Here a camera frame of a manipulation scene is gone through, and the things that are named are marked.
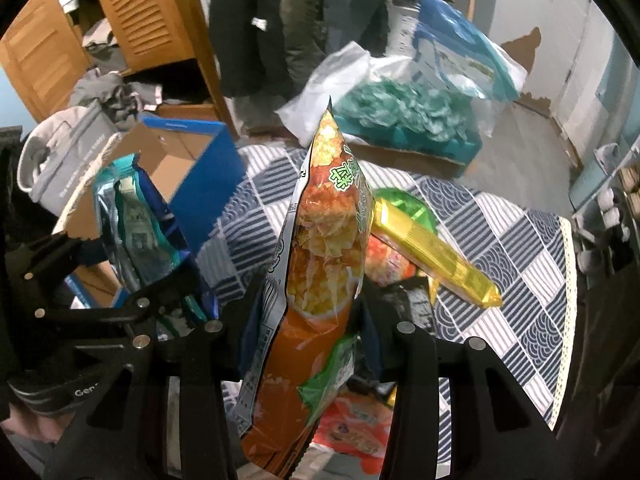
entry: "wooden cabinet door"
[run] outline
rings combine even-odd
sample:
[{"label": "wooden cabinet door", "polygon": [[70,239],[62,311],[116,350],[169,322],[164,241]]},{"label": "wooden cabinet door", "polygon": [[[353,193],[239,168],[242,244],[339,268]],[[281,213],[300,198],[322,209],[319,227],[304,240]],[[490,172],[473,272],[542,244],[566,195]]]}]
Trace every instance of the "wooden cabinet door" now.
[{"label": "wooden cabinet door", "polygon": [[0,65],[41,122],[67,108],[91,62],[58,0],[29,0],[0,40]]},{"label": "wooden cabinet door", "polygon": [[132,72],[194,57],[175,0],[100,0]]}]

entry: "metal bolt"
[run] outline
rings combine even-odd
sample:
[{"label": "metal bolt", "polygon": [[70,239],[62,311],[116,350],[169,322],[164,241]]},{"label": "metal bolt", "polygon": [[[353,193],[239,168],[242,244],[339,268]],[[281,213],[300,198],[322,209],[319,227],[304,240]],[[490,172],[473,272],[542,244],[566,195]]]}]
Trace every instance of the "metal bolt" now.
[{"label": "metal bolt", "polygon": [[415,325],[411,321],[401,321],[396,325],[398,332],[402,334],[412,334],[415,332]]},{"label": "metal bolt", "polygon": [[474,350],[484,350],[486,348],[486,343],[484,339],[480,339],[479,337],[471,337],[469,338],[469,346]]},{"label": "metal bolt", "polygon": [[204,325],[204,330],[206,330],[209,333],[216,333],[216,332],[220,332],[222,330],[222,322],[218,321],[217,319],[214,319],[212,321],[207,321]]},{"label": "metal bolt", "polygon": [[136,348],[144,348],[151,343],[151,338],[147,334],[140,334],[133,338],[133,346]]}]

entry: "open box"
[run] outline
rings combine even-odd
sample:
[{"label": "open box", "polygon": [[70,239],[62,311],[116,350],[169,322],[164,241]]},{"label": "open box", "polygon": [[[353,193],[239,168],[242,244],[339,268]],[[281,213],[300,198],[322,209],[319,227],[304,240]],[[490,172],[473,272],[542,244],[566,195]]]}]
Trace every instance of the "open box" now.
[{"label": "open box", "polygon": [[[139,124],[102,161],[102,167],[106,167],[116,158],[140,153],[140,167],[170,204],[193,254],[197,254],[206,241],[244,176],[242,160],[226,126],[206,123],[207,128],[203,129],[205,121],[198,122],[200,128],[196,129],[202,133],[161,130]],[[178,128],[186,123],[189,121],[167,124]],[[98,237],[92,184],[93,181],[84,188],[66,219],[65,231],[70,237]],[[96,303],[111,306],[120,283],[108,262],[78,267],[75,275]]]}]

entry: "wooden wardrobe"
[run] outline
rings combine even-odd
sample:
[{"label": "wooden wardrobe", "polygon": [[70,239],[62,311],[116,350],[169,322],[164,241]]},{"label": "wooden wardrobe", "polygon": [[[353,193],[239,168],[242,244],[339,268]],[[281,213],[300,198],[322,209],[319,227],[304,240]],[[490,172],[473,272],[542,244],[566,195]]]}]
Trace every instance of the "wooden wardrobe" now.
[{"label": "wooden wardrobe", "polygon": [[[99,0],[129,67],[127,74],[193,59],[210,103],[161,105],[165,117],[233,123],[220,91],[199,0]],[[29,0],[0,40],[0,64],[33,117],[66,108],[92,62],[58,0]]]}]

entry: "checkered tablecloth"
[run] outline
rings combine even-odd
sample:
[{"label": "checkered tablecloth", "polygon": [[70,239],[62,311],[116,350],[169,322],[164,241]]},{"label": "checkered tablecloth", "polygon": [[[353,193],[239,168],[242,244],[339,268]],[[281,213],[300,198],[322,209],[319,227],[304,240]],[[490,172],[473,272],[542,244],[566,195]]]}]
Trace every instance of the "checkered tablecloth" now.
[{"label": "checkered tablecloth", "polygon": [[[270,264],[304,150],[247,146],[246,176],[198,255],[222,303],[240,298],[258,267]],[[480,309],[441,287],[434,308],[438,336],[484,338],[522,385],[549,426],[558,417],[574,338],[576,275],[571,227],[558,216],[519,208],[453,182],[360,167],[372,189],[397,187],[427,203],[440,237],[500,288],[502,308]],[[448,381],[440,383],[438,461],[450,461]]]}]

